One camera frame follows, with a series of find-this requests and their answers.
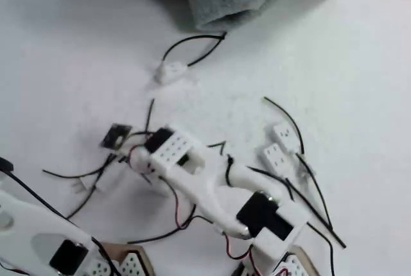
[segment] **white surface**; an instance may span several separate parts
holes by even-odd
[[[191,35],[185,0],[0,0],[0,10],[0,155],[60,211],[84,194],[41,168],[98,167],[111,123],[143,128],[153,96],[152,129],[174,120],[207,144],[227,140],[231,155],[253,164],[254,149],[270,142],[263,127],[282,120],[266,94],[298,122],[348,244],[335,247],[336,274],[408,273],[411,0],[283,0],[167,87],[152,78],[167,48]],[[181,45],[170,58],[190,61],[208,43]],[[120,242],[172,229],[173,207],[130,173],[75,222]],[[236,254],[245,249],[233,244]],[[298,244],[329,275],[327,244],[309,229]],[[201,220],[146,249],[159,276],[223,276],[236,266]]]

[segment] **wire cable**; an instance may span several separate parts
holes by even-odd
[[[18,270],[18,269],[15,269],[15,268],[7,268],[1,262],[0,262],[0,267],[2,267],[2,269],[6,270],[6,271],[13,272],[13,273],[16,273],[16,274],[29,275],[28,273],[26,273],[24,271],[21,271],[21,270]]]
[[[242,260],[242,259],[246,258],[246,256],[249,255],[249,253],[250,253],[250,248],[247,249],[247,251],[246,251],[244,254],[242,254],[242,255],[233,256],[233,255],[231,254],[229,236],[228,236],[225,232],[223,232],[222,234],[223,234],[223,236],[225,237],[225,243],[226,243],[225,252],[227,252],[227,255],[230,257],[230,259],[233,259],[233,260]]]
[[[298,139],[300,140],[300,151],[301,151],[301,155],[304,155],[305,150],[304,150],[304,142],[302,141],[302,135],[300,132],[300,128],[298,127],[297,123],[294,121],[293,117],[280,105],[278,105],[275,101],[272,101],[271,99],[269,99],[268,97],[264,96],[264,99],[268,102],[270,102],[271,104],[273,104],[274,106],[276,106],[279,110],[281,110],[289,119],[290,121],[293,123],[295,130],[297,132],[298,135]]]
[[[81,209],[83,209],[83,207],[86,205],[86,203],[90,200],[91,196],[97,190],[97,182],[99,181],[101,176],[104,174],[104,171],[106,170],[106,168],[114,161],[114,159],[116,159],[116,157],[117,156],[115,154],[109,154],[106,161],[104,162],[104,165],[102,165],[96,180],[94,181],[93,185],[91,186],[91,189],[90,189],[89,193],[84,198],[83,202],[72,213],[70,213],[69,216],[67,216],[68,220],[70,220],[74,215],[76,215],[78,212],[80,212]]]
[[[192,220],[193,215],[196,211],[196,208],[197,208],[197,206],[194,204],[193,207],[191,208],[191,211],[190,211],[187,219],[184,221],[184,223],[182,223],[182,226],[187,227],[187,224],[191,223],[191,220]],[[149,237],[147,239],[138,239],[138,240],[135,240],[135,241],[129,241],[129,242],[127,242],[127,244],[143,244],[143,243],[158,241],[160,239],[165,239],[166,237],[172,236],[173,234],[176,234],[179,231],[181,231],[181,229],[175,228],[175,229],[171,230],[170,232],[167,232],[167,233],[162,234],[160,236]]]
[[[227,157],[228,157],[227,158],[228,164],[227,164],[227,169],[225,170],[224,177],[225,177],[225,183],[227,183],[228,186],[232,187],[230,183],[229,175],[230,175],[231,166],[234,164],[234,158],[232,158],[231,155],[229,154],[227,155]]]
[[[304,201],[304,203],[310,208],[311,212],[318,218],[318,220],[328,229],[328,232],[335,238],[338,244],[341,245],[342,248],[347,248],[347,245],[340,239],[340,237],[334,232],[334,230],[328,225],[325,219],[317,212],[317,210],[312,206],[312,204],[308,201],[308,199],[286,178],[288,185],[295,191],[299,197]]]
[[[315,188],[317,188],[317,191],[319,192],[320,198],[321,198],[321,202],[322,205],[324,206],[324,210],[326,212],[326,216],[328,219],[328,224],[329,227],[332,229],[333,228],[333,224],[331,223],[331,218],[329,217],[328,214],[328,209],[327,209],[327,205],[326,205],[326,201],[324,199],[324,196],[322,195],[322,191],[320,189],[319,184],[317,183],[317,179],[314,176],[313,171],[311,170],[311,168],[309,167],[309,165],[307,164],[307,162],[301,157],[301,155],[299,155],[298,153],[295,154],[297,156],[297,158],[300,160],[300,162],[304,165],[304,167],[306,168],[306,171],[308,172],[308,174],[310,175],[310,177],[313,179],[314,184],[315,184]]]
[[[255,262],[254,262],[254,258],[252,257],[251,248],[252,248],[252,246],[250,246],[249,255],[250,255],[250,262],[251,262],[252,268],[254,269],[254,272],[256,273],[257,276],[263,276],[263,275],[261,274],[261,272],[258,270],[258,268],[257,268],[257,266],[256,266],[256,264],[255,264]]]
[[[187,42],[189,40],[196,40],[196,39],[216,39],[216,40],[218,40],[218,42],[206,54],[202,55],[200,58],[197,58],[196,60],[190,62],[187,65],[188,67],[191,67],[191,66],[199,63],[203,59],[207,58],[221,44],[221,42],[225,39],[226,35],[227,35],[227,32],[224,32],[222,35],[195,35],[193,37],[187,37],[185,39],[182,39],[182,40],[176,42],[174,45],[172,45],[169,49],[167,49],[166,53],[162,57],[162,61],[166,60],[166,57],[171,52],[171,50],[176,48],[181,43]]]
[[[330,263],[330,266],[331,266],[331,275],[335,276],[335,273],[334,273],[334,248],[333,248],[333,245],[331,244],[329,239],[323,233],[321,233],[317,228],[315,228],[311,223],[307,223],[307,225],[309,226],[309,228],[311,228],[315,233],[317,233],[320,237],[322,237],[328,243],[328,245],[329,245],[329,263]]]
[[[151,119],[151,116],[152,116],[154,101],[155,101],[155,98],[152,99],[152,101],[150,102],[150,106],[148,107],[148,113],[147,113],[147,119],[146,119],[146,127],[144,128],[144,131],[145,131],[145,132],[148,132],[148,127],[150,126],[150,119]]]
[[[95,175],[97,173],[100,172],[100,170],[104,167],[104,165],[102,165],[101,167],[99,167],[96,170],[93,170],[91,172],[88,173],[84,173],[83,175],[59,175],[58,173],[54,173],[48,170],[42,170],[43,172],[49,174],[49,175],[53,175],[54,177],[58,177],[58,178],[83,178],[83,177],[88,177],[89,175]]]
[[[220,148],[220,155],[222,156],[223,153],[224,153],[224,148],[225,148],[225,144],[226,144],[226,143],[227,143],[227,141],[222,141],[222,142],[219,142],[219,143],[210,144],[210,145],[208,145],[207,147],[208,147],[208,148],[215,148],[215,147],[217,147],[217,146],[221,146],[221,148]]]

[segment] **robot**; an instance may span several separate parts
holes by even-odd
[[[271,180],[176,126],[160,128],[131,149],[125,144],[130,129],[119,130],[113,126],[101,145],[127,157],[158,192],[167,192],[168,186],[179,190],[220,234],[250,240],[252,257],[242,260],[250,275],[271,275],[309,220],[303,207],[283,196]],[[252,192],[235,216],[218,201],[216,190],[223,185]],[[99,251],[93,237],[61,215],[0,190],[2,261],[32,276],[93,276],[91,266],[97,261],[108,264]]]

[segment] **red wire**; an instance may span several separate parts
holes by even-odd
[[[274,276],[280,276],[282,273],[285,272],[285,276],[288,276],[288,270],[286,268],[282,268],[281,270],[279,270],[278,273],[276,273]]]
[[[228,237],[228,235],[227,235],[226,233],[224,233],[224,232],[223,232],[223,235],[224,235],[224,237],[225,237],[225,241],[227,242],[227,246],[226,246],[225,251],[227,252],[227,255],[228,255],[231,259],[233,259],[233,260],[242,260],[242,259],[246,258],[246,256],[248,256],[248,254],[249,254],[249,252],[250,252],[250,249],[248,249],[244,254],[239,255],[238,257],[234,257],[234,256],[231,254],[231,251],[230,251],[230,240],[229,240],[229,237]]]
[[[257,275],[257,276],[263,276],[263,275],[261,274],[261,272],[259,271],[259,269],[257,268],[256,264],[254,263],[254,259],[252,258],[251,247],[252,247],[252,246],[250,246],[250,262],[251,262],[252,268],[253,268],[254,271],[256,272],[256,275]]]

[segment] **perforated plate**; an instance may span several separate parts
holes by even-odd
[[[149,276],[143,268],[143,263],[135,253],[129,253],[121,263],[120,273],[122,276]]]
[[[288,276],[309,276],[296,255],[287,256],[286,260],[279,264],[272,275],[277,275],[282,268],[288,270]]]

